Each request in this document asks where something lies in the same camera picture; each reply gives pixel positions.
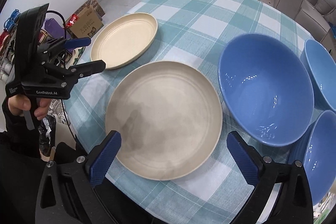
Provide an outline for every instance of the black sleeve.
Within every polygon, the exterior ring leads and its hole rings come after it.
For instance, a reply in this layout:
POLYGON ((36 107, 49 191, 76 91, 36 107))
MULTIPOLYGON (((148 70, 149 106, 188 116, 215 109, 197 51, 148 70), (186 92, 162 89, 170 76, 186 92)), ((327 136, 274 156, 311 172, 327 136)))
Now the black sleeve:
POLYGON ((8 109, 8 99, 2 103, 6 120, 7 139, 11 150, 29 157, 40 157, 39 133, 37 129, 28 130, 24 117, 14 116, 8 109))

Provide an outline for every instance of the checkered tablecloth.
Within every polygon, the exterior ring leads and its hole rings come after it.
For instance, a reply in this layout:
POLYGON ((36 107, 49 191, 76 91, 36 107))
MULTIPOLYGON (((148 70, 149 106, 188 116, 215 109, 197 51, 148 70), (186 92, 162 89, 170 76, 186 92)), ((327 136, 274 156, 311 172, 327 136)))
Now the checkered tablecloth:
MULTIPOLYGON (((109 99, 132 70, 158 60, 175 60, 198 69, 214 85, 221 52, 234 37, 263 33, 279 39, 296 55, 311 35, 286 15, 258 0, 144 0, 128 13, 146 12, 158 22, 157 36, 136 61, 116 70, 79 80, 66 101, 78 138, 87 151, 105 137, 109 99)), ((80 63, 90 61, 90 47, 80 63)), ((231 154, 226 136, 237 130, 261 155, 285 162, 288 148, 261 145, 252 139, 223 106, 223 128, 211 157, 196 171, 172 181, 152 181, 128 171, 115 159, 106 177, 152 215, 168 223, 230 223, 252 192, 231 154)))

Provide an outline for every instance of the blue bowl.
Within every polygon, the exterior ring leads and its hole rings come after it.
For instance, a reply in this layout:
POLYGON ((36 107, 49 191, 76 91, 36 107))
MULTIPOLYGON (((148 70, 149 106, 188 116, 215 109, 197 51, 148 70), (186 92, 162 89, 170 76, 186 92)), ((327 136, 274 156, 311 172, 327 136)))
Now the blue bowl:
POLYGON ((224 101, 240 126, 259 142, 286 146, 307 130, 314 95, 299 58, 261 34, 234 38, 219 59, 224 101))
POLYGON ((336 114, 322 112, 289 154, 288 163, 303 163, 307 174, 313 205, 329 191, 336 177, 336 114))
POLYGON ((320 43, 308 39, 301 61, 313 85, 315 108, 336 112, 336 64, 331 55, 320 43))

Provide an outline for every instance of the cream oval plate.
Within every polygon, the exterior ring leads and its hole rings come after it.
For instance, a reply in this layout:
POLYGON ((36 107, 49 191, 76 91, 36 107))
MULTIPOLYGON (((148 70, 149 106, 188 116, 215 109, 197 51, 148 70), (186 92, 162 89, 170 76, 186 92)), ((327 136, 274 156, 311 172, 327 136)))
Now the cream oval plate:
POLYGON ((211 155, 222 129, 216 90, 199 71, 160 61, 137 68, 113 92, 106 132, 117 130, 117 159, 133 173, 171 180, 197 169, 211 155))
POLYGON ((149 48, 157 30, 158 23, 150 14, 125 15, 97 36, 91 49, 91 60, 103 60, 107 69, 122 67, 149 48))

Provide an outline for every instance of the person's hand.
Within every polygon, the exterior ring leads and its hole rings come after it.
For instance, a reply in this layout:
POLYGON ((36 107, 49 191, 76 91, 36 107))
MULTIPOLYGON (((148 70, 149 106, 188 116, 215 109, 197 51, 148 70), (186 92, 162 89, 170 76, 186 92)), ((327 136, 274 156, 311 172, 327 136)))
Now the person's hand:
MULTIPOLYGON (((48 114, 51 99, 42 98, 39 107, 34 111, 35 117, 40 121, 48 114)), ((21 116, 23 110, 30 110, 30 100, 23 94, 8 99, 8 109, 14 116, 21 116)))

